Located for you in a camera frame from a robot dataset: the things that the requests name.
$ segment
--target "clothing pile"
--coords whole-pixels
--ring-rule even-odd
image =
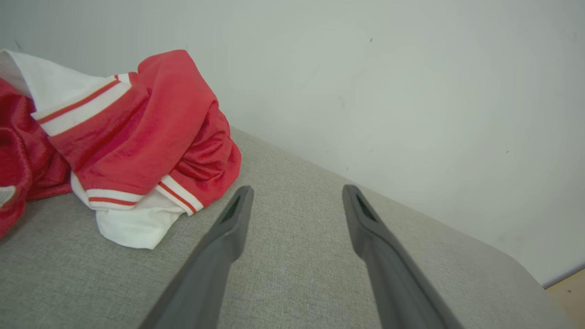
[[[181,214],[222,197],[240,163],[185,51],[101,78],[0,50],[0,237],[26,200],[73,191],[105,238],[154,249]]]

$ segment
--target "white wall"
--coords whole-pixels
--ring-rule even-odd
[[[187,49],[234,126],[541,283],[585,263],[579,0],[3,0],[16,42],[98,76]]]

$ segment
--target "red and white stripe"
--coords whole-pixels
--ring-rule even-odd
[[[35,112],[31,116],[49,136],[54,136],[100,113],[120,99],[130,87],[127,74],[105,78],[91,91],[69,100],[67,104],[48,111]]]
[[[128,210],[132,209],[144,197],[116,190],[89,189],[86,192],[90,208]]]
[[[164,176],[155,189],[167,198],[173,200],[179,207],[183,208],[189,216],[203,209],[203,204],[170,175]]]

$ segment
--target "gray upholstered surface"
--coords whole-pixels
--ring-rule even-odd
[[[154,304],[229,196],[256,191],[220,328],[376,328],[366,268],[353,253],[348,181],[236,129],[242,173],[227,196],[180,218],[153,251],[100,236],[72,194],[30,203],[0,241],[1,328],[132,328]],[[567,328],[540,285],[507,255],[362,189],[467,328]]]

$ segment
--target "wooden floor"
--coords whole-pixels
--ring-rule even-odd
[[[546,290],[575,323],[577,329],[585,329],[585,270]]]

